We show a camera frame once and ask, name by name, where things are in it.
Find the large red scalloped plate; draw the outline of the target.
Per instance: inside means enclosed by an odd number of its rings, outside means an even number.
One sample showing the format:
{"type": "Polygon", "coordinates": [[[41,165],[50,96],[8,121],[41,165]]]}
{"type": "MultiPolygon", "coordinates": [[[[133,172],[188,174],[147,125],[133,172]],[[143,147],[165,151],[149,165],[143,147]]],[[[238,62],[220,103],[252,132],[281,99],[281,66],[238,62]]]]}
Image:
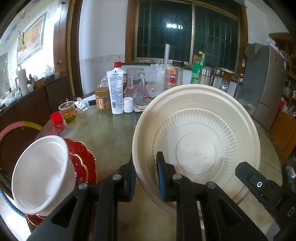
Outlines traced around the large red scalloped plate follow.
{"type": "Polygon", "coordinates": [[[73,141],[64,138],[70,155],[70,161],[74,165],[76,184],[86,182],[89,185],[98,183],[97,162],[95,155],[81,141],[73,141]]]}

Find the large white foam bowl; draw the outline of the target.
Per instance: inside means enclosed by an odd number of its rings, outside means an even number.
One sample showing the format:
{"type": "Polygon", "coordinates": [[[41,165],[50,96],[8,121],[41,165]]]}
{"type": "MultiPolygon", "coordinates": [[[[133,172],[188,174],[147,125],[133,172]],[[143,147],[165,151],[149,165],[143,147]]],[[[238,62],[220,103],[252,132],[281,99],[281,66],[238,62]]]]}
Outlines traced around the large white foam bowl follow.
{"type": "Polygon", "coordinates": [[[75,188],[74,165],[66,141],[55,135],[31,143],[12,176],[13,199],[27,215],[48,216],[75,188]]]}

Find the large cream plastic bowl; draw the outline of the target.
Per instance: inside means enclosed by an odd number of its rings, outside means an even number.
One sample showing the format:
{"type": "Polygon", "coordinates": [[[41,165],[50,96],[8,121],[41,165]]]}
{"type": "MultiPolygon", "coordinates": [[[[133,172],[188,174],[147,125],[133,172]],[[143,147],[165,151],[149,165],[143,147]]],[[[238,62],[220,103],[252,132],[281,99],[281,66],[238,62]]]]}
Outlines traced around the large cream plastic bowl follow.
{"type": "Polygon", "coordinates": [[[260,141],[245,108],[225,92],[202,84],[173,87],[153,99],[141,114],[132,141],[139,182],[149,198],[169,214],[176,204],[162,201],[157,153],[191,181],[215,182],[235,203],[248,195],[235,168],[260,166],[260,141]]]}

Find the red cigarette box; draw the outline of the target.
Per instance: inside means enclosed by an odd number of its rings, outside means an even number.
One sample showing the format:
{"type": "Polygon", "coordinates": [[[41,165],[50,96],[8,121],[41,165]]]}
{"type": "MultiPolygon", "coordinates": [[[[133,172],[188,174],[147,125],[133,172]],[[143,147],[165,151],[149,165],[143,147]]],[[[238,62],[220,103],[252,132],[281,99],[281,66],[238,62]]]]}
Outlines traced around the red cigarette box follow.
{"type": "Polygon", "coordinates": [[[53,126],[66,126],[66,121],[60,111],[56,111],[50,115],[53,126]]]}

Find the plastic cup of tea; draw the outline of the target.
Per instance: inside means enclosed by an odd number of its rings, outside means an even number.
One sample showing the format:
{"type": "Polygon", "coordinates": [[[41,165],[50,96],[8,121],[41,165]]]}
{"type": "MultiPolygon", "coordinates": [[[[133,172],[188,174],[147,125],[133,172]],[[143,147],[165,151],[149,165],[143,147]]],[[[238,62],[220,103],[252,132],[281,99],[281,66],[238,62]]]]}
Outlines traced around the plastic cup of tea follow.
{"type": "Polygon", "coordinates": [[[66,101],[59,106],[59,111],[62,114],[62,117],[66,121],[67,124],[72,122],[76,118],[75,111],[75,102],[74,101],[66,101]]]}

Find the peanut butter jar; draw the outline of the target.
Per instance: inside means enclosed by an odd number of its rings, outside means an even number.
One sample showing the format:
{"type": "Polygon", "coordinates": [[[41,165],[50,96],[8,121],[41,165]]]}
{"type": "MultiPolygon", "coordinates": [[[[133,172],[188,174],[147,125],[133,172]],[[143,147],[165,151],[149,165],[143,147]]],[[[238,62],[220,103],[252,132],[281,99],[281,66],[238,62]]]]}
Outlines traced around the peanut butter jar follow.
{"type": "Polygon", "coordinates": [[[108,87],[96,88],[95,99],[96,99],[96,106],[99,110],[109,110],[111,108],[108,87]]]}

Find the small white pill bottle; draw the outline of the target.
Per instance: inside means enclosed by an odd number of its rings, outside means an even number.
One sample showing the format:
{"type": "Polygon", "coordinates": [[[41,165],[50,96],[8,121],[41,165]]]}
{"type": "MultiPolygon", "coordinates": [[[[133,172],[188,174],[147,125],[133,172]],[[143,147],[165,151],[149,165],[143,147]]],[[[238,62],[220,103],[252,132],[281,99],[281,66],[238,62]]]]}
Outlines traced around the small white pill bottle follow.
{"type": "Polygon", "coordinates": [[[123,99],[123,107],[125,113],[133,112],[133,98],[132,97],[125,97],[123,99]]]}

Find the brown book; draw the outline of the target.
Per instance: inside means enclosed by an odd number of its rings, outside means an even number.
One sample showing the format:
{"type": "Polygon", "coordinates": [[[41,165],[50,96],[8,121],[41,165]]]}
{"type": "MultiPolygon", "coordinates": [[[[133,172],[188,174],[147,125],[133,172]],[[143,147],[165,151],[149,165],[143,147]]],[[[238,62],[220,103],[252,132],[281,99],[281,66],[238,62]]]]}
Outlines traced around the brown book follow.
{"type": "Polygon", "coordinates": [[[137,100],[133,103],[134,107],[136,107],[137,109],[140,109],[140,110],[144,110],[148,105],[149,103],[151,102],[152,100],[151,99],[146,99],[146,100],[137,100]]]}

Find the clear glass pitcher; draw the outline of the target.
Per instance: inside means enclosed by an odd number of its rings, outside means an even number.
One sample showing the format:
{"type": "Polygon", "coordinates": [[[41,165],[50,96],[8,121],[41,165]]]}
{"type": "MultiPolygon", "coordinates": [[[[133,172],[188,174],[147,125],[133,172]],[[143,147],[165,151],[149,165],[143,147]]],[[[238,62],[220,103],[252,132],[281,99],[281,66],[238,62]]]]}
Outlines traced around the clear glass pitcher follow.
{"type": "Polygon", "coordinates": [[[141,101],[146,89],[144,68],[127,68],[127,97],[141,101]]]}

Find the grey refrigerator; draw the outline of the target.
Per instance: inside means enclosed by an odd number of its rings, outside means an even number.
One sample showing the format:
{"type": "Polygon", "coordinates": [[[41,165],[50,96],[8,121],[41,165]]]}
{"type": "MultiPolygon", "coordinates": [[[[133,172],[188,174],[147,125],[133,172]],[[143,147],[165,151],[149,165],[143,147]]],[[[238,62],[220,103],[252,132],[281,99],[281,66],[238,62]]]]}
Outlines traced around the grey refrigerator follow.
{"type": "Polygon", "coordinates": [[[266,130],[273,124],[285,85],[286,61],[270,45],[247,44],[244,78],[237,100],[266,130]]]}

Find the white lotion tube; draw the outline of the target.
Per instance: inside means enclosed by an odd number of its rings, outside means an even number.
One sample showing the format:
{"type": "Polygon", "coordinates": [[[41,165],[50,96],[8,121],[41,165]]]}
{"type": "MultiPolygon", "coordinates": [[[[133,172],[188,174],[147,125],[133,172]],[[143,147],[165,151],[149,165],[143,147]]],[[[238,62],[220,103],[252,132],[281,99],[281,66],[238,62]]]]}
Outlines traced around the white lotion tube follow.
{"type": "Polygon", "coordinates": [[[121,68],[107,71],[112,114],[123,113],[123,75],[121,68]]]}

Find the stainless steel thermos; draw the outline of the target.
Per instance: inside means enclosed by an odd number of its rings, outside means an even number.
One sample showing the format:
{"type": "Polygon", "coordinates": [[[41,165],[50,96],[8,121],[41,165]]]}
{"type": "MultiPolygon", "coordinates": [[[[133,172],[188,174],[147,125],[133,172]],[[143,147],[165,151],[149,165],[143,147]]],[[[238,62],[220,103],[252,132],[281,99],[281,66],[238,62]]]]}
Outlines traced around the stainless steel thermos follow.
{"type": "Polygon", "coordinates": [[[206,68],[200,69],[198,83],[203,85],[210,85],[212,72],[206,68]]]}

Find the clear plastic bag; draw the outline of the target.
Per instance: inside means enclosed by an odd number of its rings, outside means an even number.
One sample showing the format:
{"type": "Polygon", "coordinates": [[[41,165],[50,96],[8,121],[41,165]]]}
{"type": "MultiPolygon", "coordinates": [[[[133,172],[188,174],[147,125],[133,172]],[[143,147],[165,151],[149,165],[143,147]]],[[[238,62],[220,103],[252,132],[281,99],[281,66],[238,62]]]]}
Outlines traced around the clear plastic bag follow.
{"type": "Polygon", "coordinates": [[[165,68],[163,61],[158,61],[156,64],[151,64],[149,79],[147,82],[148,97],[155,98],[160,95],[165,88],[165,68]]]}

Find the red cap liquor bottle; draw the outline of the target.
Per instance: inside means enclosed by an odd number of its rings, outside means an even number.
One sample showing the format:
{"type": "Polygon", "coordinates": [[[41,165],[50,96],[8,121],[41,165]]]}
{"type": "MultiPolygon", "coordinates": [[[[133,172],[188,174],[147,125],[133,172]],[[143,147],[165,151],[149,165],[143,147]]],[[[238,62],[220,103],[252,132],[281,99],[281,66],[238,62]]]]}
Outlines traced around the red cap liquor bottle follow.
{"type": "MultiPolygon", "coordinates": [[[[123,70],[122,63],[120,61],[114,62],[114,68],[118,68],[119,70],[123,70]]],[[[123,98],[125,98],[127,95],[127,71],[126,70],[123,70],[122,82],[123,82],[123,98]]]]}

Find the amber sauce bottle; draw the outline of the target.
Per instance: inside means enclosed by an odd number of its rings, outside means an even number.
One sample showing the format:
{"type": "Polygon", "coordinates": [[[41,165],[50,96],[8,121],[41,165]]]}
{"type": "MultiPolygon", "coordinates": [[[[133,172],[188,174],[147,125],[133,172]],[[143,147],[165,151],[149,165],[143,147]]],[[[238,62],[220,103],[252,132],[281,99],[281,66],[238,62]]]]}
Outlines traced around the amber sauce bottle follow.
{"type": "Polygon", "coordinates": [[[178,68],[173,65],[167,65],[165,68],[165,90],[177,85],[178,68]]]}

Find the green soda bottle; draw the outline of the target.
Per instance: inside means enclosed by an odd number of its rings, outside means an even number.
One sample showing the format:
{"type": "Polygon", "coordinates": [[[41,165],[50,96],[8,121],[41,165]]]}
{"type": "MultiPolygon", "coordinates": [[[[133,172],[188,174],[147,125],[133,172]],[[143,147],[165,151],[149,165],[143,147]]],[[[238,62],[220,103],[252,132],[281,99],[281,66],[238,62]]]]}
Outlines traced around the green soda bottle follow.
{"type": "Polygon", "coordinates": [[[196,59],[192,64],[191,84],[197,84],[199,81],[200,71],[205,67],[204,53],[199,51],[196,59]]]}

